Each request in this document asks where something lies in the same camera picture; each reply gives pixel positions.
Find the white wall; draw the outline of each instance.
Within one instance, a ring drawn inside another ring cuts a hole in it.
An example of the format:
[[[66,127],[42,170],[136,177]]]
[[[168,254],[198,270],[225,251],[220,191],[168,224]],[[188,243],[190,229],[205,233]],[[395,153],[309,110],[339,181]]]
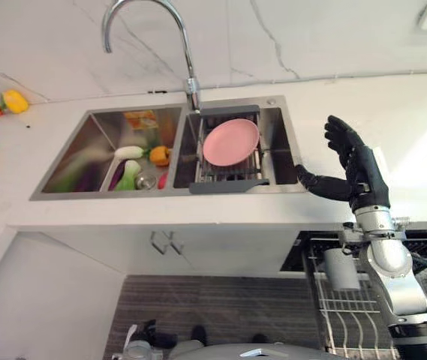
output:
[[[37,233],[0,264],[0,359],[101,359],[123,275]]]
[[[202,86],[427,71],[427,0],[172,0],[183,16]],[[0,91],[32,102],[182,88],[176,24],[137,1],[113,23],[110,0],[0,0]]]

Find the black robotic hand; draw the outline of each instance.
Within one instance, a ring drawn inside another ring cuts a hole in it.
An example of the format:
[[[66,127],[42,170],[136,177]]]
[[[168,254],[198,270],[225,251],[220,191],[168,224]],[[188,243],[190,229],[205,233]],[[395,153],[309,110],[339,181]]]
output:
[[[352,212],[366,206],[390,207],[388,187],[381,177],[373,151],[347,123],[330,115],[325,124],[328,146],[340,157],[347,180],[314,175],[297,165],[298,179],[312,194],[348,201]]]

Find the countertop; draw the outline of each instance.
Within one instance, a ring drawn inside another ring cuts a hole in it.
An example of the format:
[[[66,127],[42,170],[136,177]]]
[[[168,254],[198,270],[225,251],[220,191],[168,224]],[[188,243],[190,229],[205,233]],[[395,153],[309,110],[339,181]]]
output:
[[[218,88],[201,95],[205,101],[285,96],[302,162],[317,174],[344,177],[323,138],[328,115],[344,119],[367,144],[381,148],[393,215],[410,216],[414,227],[427,228],[427,75]],[[101,97],[34,105],[1,117],[0,261],[18,230],[186,223],[289,223],[301,230],[330,230],[352,219],[346,203],[306,192],[29,201],[86,110],[182,102],[183,93]]]

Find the faucet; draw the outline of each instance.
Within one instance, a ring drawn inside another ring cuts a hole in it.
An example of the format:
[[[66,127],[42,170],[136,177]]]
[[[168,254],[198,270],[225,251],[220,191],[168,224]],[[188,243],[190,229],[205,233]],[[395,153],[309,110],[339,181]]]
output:
[[[107,12],[103,16],[103,23],[101,25],[101,37],[103,38],[103,48],[106,53],[111,53],[110,46],[110,27],[113,21],[113,17],[118,13],[120,8],[132,2],[134,0],[116,0],[108,8]],[[200,85],[198,84],[197,77],[193,69],[193,62],[191,61],[191,51],[190,43],[188,42],[188,36],[186,33],[185,23],[183,22],[182,17],[179,12],[174,8],[173,5],[168,0],[150,0],[161,5],[163,8],[167,9],[171,16],[175,19],[177,26],[179,27],[180,34],[182,36],[183,44],[183,53],[185,54],[186,65],[188,66],[188,78],[185,81],[185,92],[188,102],[188,107],[190,110],[195,111],[196,113],[200,112]]]

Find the cabinet handle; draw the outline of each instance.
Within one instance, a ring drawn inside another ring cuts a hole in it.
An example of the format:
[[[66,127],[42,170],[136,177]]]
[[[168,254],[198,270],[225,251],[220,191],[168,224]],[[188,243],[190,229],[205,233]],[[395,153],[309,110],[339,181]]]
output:
[[[152,231],[152,235],[150,236],[150,244],[159,252],[161,255],[165,255],[167,253],[168,245],[163,245],[163,248],[159,247],[155,243],[156,231]]]
[[[183,244],[181,244],[180,246],[178,246],[177,244],[175,244],[175,240],[173,239],[173,235],[175,233],[173,231],[170,231],[169,233],[166,233],[165,231],[163,231],[163,235],[165,235],[165,237],[170,240],[170,246],[174,249],[174,251],[178,254],[178,255],[183,255]]]

